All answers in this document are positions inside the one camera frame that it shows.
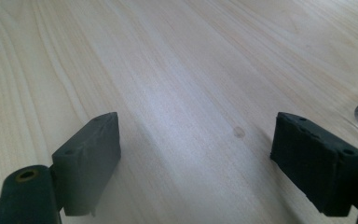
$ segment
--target light wood tabletop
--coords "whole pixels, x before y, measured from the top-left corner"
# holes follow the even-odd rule
[[[355,223],[269,153],[279,111],[358,147],[357,105],[355,0],[0,0],[0,189],[118,112],[97,217],[65,224]]]

